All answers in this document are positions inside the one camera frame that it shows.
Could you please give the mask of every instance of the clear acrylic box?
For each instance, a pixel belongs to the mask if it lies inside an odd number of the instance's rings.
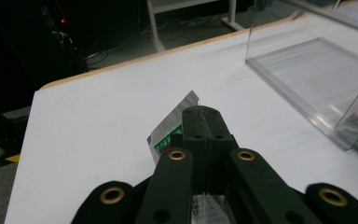
[[[336,144],[358,149],[358,1],[257,1],[246,63]]]

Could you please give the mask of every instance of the black equipment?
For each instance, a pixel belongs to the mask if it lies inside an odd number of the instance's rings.
[[[182,125],[152,176],[135,187],[102,184],[72,223],[191,223],[192,197],[202,193],[224,195],[230,223],[358,223],[356,198],[326,183],[290,188],[260,154],[238,147],[217,110],[187,108]]]

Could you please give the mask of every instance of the white table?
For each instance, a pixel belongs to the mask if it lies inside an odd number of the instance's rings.
[[[358,199],[358,152],[338,148],[245,65],[247,37],[237,32],[37,91],[6,223],[70,223],[102,183],[134,186],[152,175],[146,138],[192,90],[289,186],[304,192],[326,182]]]

